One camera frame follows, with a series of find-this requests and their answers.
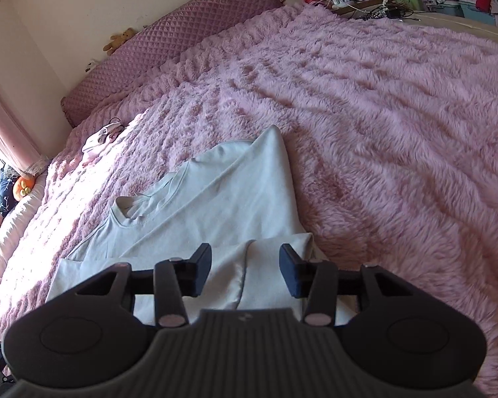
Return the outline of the white printed sweatshirt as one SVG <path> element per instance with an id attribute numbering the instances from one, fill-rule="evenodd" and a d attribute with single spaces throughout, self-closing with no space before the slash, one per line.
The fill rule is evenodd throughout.
<path id="1" fill-rule="evenodd" d="M 203 243 L 211 270 L 200 296 L 184 305 L 191 320 L 203 309 L 289 308 L 303 303 L 287 289 L 279 252 L 289 244 L 305 259 L 321 259 L 300 223 L 290 161 L 276 127 L 253 141 L 219 144 L 184 162 L 145 193 L 117 198 L 102 223 L 62 261 L 51 298 L 107 267 L 150 270 L 187 259 Z"/>

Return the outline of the small pink folded garment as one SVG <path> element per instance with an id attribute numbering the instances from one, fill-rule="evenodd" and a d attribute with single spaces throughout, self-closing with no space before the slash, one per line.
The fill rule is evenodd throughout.
<path id="1" fill-rule="evenodd" d="M 114 141 L 124 129 L 125 125 L 121 119 L 117 117 L 112 118 L 108 124 L 86 139 L 82 147 L 82 153 L 90 154 L 99 151 L 101 147 Z"/>

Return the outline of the pink fluffy bed blanket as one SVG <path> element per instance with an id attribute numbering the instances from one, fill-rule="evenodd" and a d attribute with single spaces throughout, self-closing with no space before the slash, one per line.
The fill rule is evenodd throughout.
<path id="1" fill-rule="evenodd" d="M 121 119 L 95 153 L 86 139 Z M 0 338 L 106 218 L 216 144 L 278 127 L 297 206 L 339 266 L 377 263 L 476 321 L 498 397 L 498 44 L 320 6 L 265 12 L 110 95 L 51 162 L 0 285 Z"/>

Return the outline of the orange plush toy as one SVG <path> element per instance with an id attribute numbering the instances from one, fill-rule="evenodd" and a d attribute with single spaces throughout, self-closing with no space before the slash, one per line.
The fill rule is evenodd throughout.
<path id="1" fill-rule="evenodd" d="M 20 201 L 23 199 L 25 196 L 29 195 L 31 193 L 31 190 L 33 190 L 35 183 L 36 183 L 36 178 L 34 175 L 31 174 L 24 174 L 20 176 L 14 183 L 13 186 L 13 197 L 16 199 L 16 201 Z"/>

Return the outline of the pink curtain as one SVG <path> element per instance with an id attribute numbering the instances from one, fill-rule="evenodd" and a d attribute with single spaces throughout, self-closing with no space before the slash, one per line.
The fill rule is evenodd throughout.
<path id="1" fill-rule="evenodd" d="M 38 176 L 46 171 L 49 158 L 42 155 L 0 95 L 0 157 L 18 174 Z"/>

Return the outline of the brown teddy bear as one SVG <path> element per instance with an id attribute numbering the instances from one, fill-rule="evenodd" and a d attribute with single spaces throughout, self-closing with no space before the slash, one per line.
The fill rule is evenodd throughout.
<path id="1" fill-rule="evenodd" d="M 123 33 L 114 34 L 110 37 L 110 42 L 103 47 L 103 51 L 110 56 L 135 35 L 136 31 L 133 28 L 128 28 Z"/>

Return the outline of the purple quilted headboard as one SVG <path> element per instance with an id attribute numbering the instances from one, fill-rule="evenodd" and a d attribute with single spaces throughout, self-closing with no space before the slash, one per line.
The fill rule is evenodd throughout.
<path id="1" fill-rule="evenodd" d="M 63 114 L 77 127 L 110 95 L 146 71 L 178 57 L 208 36 L 284 5 L 285 0 L 191 0 L 145 27 L 88 72 L 63 97 Z"/>

